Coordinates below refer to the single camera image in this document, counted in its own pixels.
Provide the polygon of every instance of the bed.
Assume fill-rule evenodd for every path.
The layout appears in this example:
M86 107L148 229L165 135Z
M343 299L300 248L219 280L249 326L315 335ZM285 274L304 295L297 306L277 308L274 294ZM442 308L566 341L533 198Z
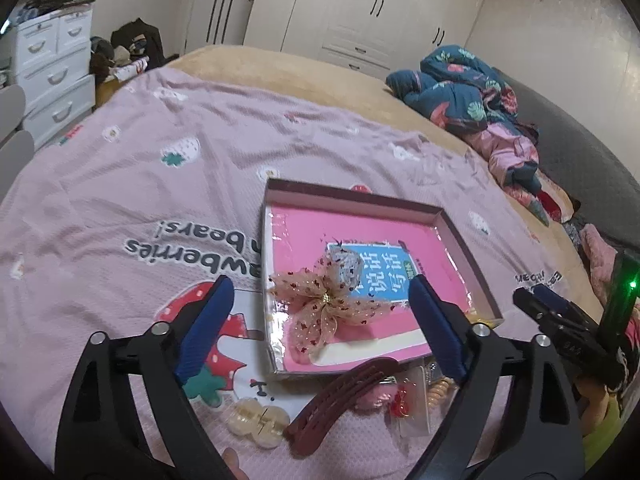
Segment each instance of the bed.
M198 104L197 113L188 120L180 113L187 102ZM272 108L287 110L287 107L295 113L281 114L284 120L270 115ZM211 123L211 114L220 120ZM240 145L233 139L233 131L248 128L249 123L243 118L249 115L252 120L269 125L260 130L264 138L251 137L255 146ZM488 219L499 213L507 219L506 225L513 228L512 232L497 236L500 250L486 256L492 260L485 260L485 268L487 262L493 262L502 273L489 271L496 275L490 282L495 287L494 294L500 306L508 310L506 322L500 327L503 335L527 338L536 331L530 320L507 306L510 291L518 282L518 276L510 270L511 264L525 273L540 269L545 269L549 276L559 273L558 292L580 305L594 320L600 319L600 303L562 226L553 222L549 228L544 227L518 203L506 199L488 176L486 164L470 153L466 144L409 110L381 81L286 54L245 47L204 48L172 62L167 69L137 78L80 127L39 153L34 164L20 174L0 207L0 221L8 226L0 243L0 291L4 305L0 308L0 319L6 327L0 339L0 399L45 464L52 465L55 431L69 374L89 334L95 330L106 330L112 337L141 333L170 310L171 303L165 307L158 294L165 301L171 298L178 301L185 297L184 291L197 292L188 290L190 283L207 279L203 273L195 277L193 266L200 265L198 272L207 265L212 269L215 254L194 249L198 235L192 223L201 222L198 227L204 237L222 244L226 241L223 257L230 254L237 258L241 254L246 259L244 267L238 258L235 267L228 269L245 268L245 272L232 273L234 282L245 292L255 290L251 278L255 277L252 269L259 262L257 204L262 201L260 190L264 190L264 182L258 183L258 179L277 174L277 168L270 165L278 160L275 155L261 154L276 150L282 133L289 132L287 128L295 129L301 119L317 118L328 118L332 124L350 124L347 130L351 134L347 138L341 133L340 141L336 141L340 146L327 146L326 154L318 155L319 160L331 161L340 147L345 146L352 146L354 151L365 150L373 159L372 168L346 162L337 164L334 170L337 174L344 173L345 187L352 184L346 179L354 175L358 179L369 178L375 192L405 193L400 178L386 176L386 184L376 179L377 174L385 173L383 164L376 159L376 150L393 142L392 152L399 146L402 149L385 155L389 160L395 155L397 160L413 162L420 154L445 160L456 176L468 177L469 186L479 186L486 197L498 204L492 213L494 202L483 204L476 199L474 208ZM367 139L367 130L377 144ZM205 132L216 142L204 143L202 137L198 142L198 135ZM160 153L155 145L150 146L150 139L164 142ZM316 156L309 139L303 137L298 143L302 146L296 147L302 150L300 153ZM61 156L61 150L67 150L67 155ZM218 150L225 156L218 156ZM291 150L287 148L283 153L299 155ZM256 162L261 156L266 157L264 163ZM208 173L184 177L187 174L184 168L196 168L200 158L209 161L202 170ZM163 171L173 172L168 180L160 179L156 173L161 165ZM137 168L139 182L130 179L127 172L132 168ZM46 171L56 178L47 182ZM311 181L320 178L313 173L305 174L300 168L289 171ZM225 184L230 180L223 181L222 174L233 179L234 192L229 191L230 185ZM430 192L428 186L424 187L424 195L420 197L428 200ZM204 196L208 200L206 204L186 204L180 201L183 196ZM212 204L230 205L215 216L215 222L221 224L207 219ZM189 222L190 240L181 242L182 265L159 263L162 254L160 247L153 245L153 239L162 237L164 232L186 234L183 231L187 229L186 221L180 224L185 219L194 222ZM174 225L173 231L164 231L171 224L179 227ZM463 235L473 240L482 236L472 228ZM144 237L150 240L149 252L145 253ZM475 244L476 251L481 251L483 243ZM177 248L167 249L163 261L179 260L174 257ZM522 256L518 250L521 248L529 254ZM191 253L193 261L187 260L190 251L198 253L197 258ZM501 285L506 280L510 284ZM20 308L20 300L23 304L28 300L30 307ZM253 357L257 361L261 359L258 354L256 351ZM134 383L133 388L152 450L158 458L167 460L142 385ZM479 447L478 458L487 453L495 436L500 410L506 401L505 388L503 383L502 393L494 402L494 432ZM293 397L299 394L300 399L305 399L308 392L280 391L280 394ZM250 478L256 478L260 472L263 478L279 478L286 473L309 479L402 479L428 442L422 439L406 449L396 446L388 435L378 442L377 435L385 431L382 416L372 422L371 418L347 414L338 422L334 438L329 438L316 455L296 462L288 457L285 446L269 454L251 443L232 439L225 433L219 410L202 402L195 402L194 408L216 446L232 446L238 451L241 466ZM334 456L338 460L327 460Z
M382 81L333 65L251 47L219 47L215 51L197 50L170 66L205 80L254 86L320 105L346 108L399 130L416 130L425 139L459 155L468 150L464 142L395 99ZM593 295L589 277L562 226L555 222L545 228L515 200L508 200L558 264L569 283L569 299L594 320L600 320L602 306Z

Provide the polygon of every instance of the drawer handle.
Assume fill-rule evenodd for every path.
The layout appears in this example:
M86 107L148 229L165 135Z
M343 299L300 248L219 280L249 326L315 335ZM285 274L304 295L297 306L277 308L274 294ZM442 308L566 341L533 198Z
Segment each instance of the drawer handle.
M53 120L56 121L57 123L61 123L62 121L64 121L67 117L69 117L69 114L71 113L71 108L73 108L73 106L74 106L74 102L69 101L69 105L66 107L66 110L60 110L59 112L56 112L55 114L52 115Z
M53 86L59 85L64 81L67 72L69 72L69 67L66 67L62 72L58 72L57 74L51 74L47 77L47 81Z
M42 47L44 46L45 43L47 43L47 40L42 40L40 43L32 44L29 47L29 52L31 52L32 54L36 54L37 52L42 50Z

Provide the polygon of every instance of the blue floral blanket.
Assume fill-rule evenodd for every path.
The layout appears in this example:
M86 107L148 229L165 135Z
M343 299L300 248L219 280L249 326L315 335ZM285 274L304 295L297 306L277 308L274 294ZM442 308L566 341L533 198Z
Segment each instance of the blue floral blanket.
M536 198L542 189L536 176L538 131L518 121L516 95L498 72L468 50L448 45L424 58L419 72L394 72L386 84L409 107L471 145L498 184L548 224Z

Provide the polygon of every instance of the drawer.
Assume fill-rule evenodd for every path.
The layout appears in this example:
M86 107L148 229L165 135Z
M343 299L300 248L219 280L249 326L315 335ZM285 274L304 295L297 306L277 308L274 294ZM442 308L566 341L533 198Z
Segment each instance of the drawer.
M40 99L24 118L24 129L33 136L36 150L95 103L94 76L88 75L62 92Z
M356 43L355 41L341 38L339 34L328 31L322 42L322 47L334 52L341 52L347 56L363 59L373 64L378 64L388 68L390 63L389 54L380 52L374 47L366 44Z
M56 55L59 22L58 18L54 18L18 31L15 40L15 73L19 74Z
M27 113L41 98L56 90L63 91L89 73L91 43L89 41L58 54L52 61L24 70L15 77L27 96Z
M384 67L368 63L351 56L344 56L343 54L333 52L332 50L327 50L325 48L320 49L318 60L348 68L354 72L361 72L363 74L370 75L371 77L375 77L376 79L382 79L382 81L384 81L386 76L389 74L389 70Z
M91 9L78 10L65 16L60 16L60 31L58 33L58 52L66 50L91 38Z

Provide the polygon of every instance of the white drawer unit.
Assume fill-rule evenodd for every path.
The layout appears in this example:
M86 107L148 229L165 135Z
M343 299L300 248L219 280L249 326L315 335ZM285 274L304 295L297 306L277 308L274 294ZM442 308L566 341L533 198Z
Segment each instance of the white drawer unit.
M22 87L27 96L27 113L38 99L87 75L91 59L91 43L84 43L60 53L53 60L31 70L20 72L15 82Z
M66 50L91 38L91 17L93 11L77 10L60 16L58 32L58 51Z
M10 81L24 89L24 127L36 149L95 104L92 13L91 5L56 10L0 38L0 60L10 60Z
M382 66L368 63L355 57L345 56L338 52L327 50L326 48L322 48L320 50L318 59L320 61L324 61L325 63L331 63L332 65L348 68L350 70L353 70L354 72L360 72L366 75L370 75L371 77L375 77L376 79L382 79L382 81L384 81L386 79L386 76L389 74L389 70Z
M356 43L355 41L346 40L341 38L337 34L332 34L331 31L324 38L322 47L325 50L333 50L341 52L347 56L354 56L364 61L369 61L372 64L378 64L388 68L388 55L380 52L379 49L374 48L368 44Z
M24 118L24 129L31 133L36 150L95 104L95 81L87 75L62 92L54 92Z
M14 57L16 73L55 57L58 51L58 24L58 20L47 20L18 31Z

